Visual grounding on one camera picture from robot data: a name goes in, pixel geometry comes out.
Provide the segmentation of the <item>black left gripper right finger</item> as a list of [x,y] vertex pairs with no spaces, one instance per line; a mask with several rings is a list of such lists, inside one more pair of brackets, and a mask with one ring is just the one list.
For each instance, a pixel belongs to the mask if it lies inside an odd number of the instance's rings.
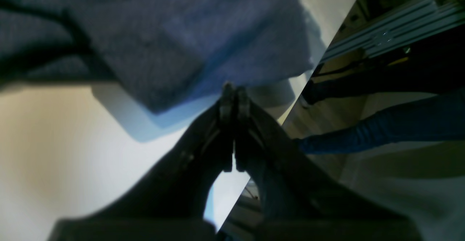
[[256,241],[420,241],[416,225],[342,186],[310,161],[281,126],[235,95],[236,162],[255,181],[263,221]]

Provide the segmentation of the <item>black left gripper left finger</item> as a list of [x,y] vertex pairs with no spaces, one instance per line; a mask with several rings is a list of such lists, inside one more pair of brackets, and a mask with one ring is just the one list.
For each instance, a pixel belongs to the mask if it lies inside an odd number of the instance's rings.
[[204,220],[208,195],[221,172],[233,168],[235,89],[187,128],[176,145],[129,191],[107,207],[62,219],[50,241],[214,241]]

